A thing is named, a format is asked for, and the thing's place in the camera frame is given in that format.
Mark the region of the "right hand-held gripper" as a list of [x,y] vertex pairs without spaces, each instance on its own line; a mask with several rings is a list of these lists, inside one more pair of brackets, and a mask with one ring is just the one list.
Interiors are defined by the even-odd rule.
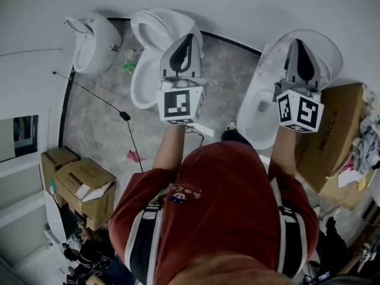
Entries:
[[[321,71],[313,53],[300,39],[291,42],[284,69],[286,80],[275,83],[273,97],[278,106],[280,126],[299,133],[317,132],[324,105],[321,92],[306,83],[318,84]],[[293,83],[298,78],[306,83]]]

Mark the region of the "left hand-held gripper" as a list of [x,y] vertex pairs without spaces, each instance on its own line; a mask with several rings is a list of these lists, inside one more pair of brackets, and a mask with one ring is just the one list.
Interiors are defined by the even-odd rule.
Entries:
[[194,34],[175,41],[160,62],[160,90],[156,94],[160,120],[171,125],[198,122],[206,98],[201,50]]

